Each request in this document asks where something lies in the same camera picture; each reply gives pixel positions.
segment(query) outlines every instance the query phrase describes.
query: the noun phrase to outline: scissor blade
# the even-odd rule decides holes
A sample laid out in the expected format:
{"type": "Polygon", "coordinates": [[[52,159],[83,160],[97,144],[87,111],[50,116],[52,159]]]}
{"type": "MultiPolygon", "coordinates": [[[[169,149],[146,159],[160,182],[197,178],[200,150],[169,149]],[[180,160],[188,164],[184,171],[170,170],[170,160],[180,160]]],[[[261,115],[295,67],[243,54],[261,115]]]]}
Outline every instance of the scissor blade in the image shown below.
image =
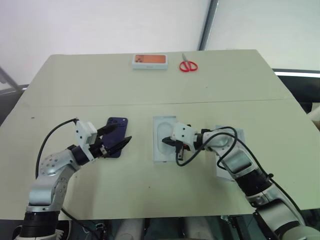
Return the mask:
{"type": "Polygon", "coordinates": [[[183,61],[188,62],[186,55],[184,53],[182,53],[182,59],[183,59],[183,61]]]}

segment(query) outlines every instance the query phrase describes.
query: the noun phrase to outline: white wall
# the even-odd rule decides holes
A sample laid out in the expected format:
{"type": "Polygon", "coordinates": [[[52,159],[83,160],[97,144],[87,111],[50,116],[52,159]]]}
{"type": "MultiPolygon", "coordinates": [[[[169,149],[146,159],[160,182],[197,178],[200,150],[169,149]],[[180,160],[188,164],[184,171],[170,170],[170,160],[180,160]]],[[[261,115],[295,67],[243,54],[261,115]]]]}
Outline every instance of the white wall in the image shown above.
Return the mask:
{"type": "Polygon", "coordinates": [[[206,49],[257,49],[272,68],[320,70],[320,1],[220,0],[206,49]]]}
{"type": "Polygon", "coordinates": [[[21,85],[29,84],[52,54],[193,51],[208,3],[1,0],[0,66],[21,85]]]}

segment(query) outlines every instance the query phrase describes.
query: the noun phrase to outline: table surface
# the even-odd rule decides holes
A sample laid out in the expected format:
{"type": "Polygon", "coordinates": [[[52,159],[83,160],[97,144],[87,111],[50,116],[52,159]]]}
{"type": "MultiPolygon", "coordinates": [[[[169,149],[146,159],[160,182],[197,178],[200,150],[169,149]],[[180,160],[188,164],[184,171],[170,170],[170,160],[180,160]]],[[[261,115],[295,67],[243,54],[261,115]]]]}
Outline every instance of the table surface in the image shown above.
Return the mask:
{"type": "MultiPolygon", "coordinates": [[[[97,128],[129,119],[118,159],[98,159],[71,178],[64,208],[78,219],[250,214],[235,182],[216,177],[213,154],[190,164],[153,162],[153,116],[194,128],[229,125],[302,209],[320,207],[320,134],[255,50],[187,52],[199,70],[132,70],[132,54],[53,55],[0,127],[0,219],[23,219],[39,147],[57,124],[79,117],[97,128]]],[[[43,156],[76,143],[74,126],[52,135],[43,156]]]]}

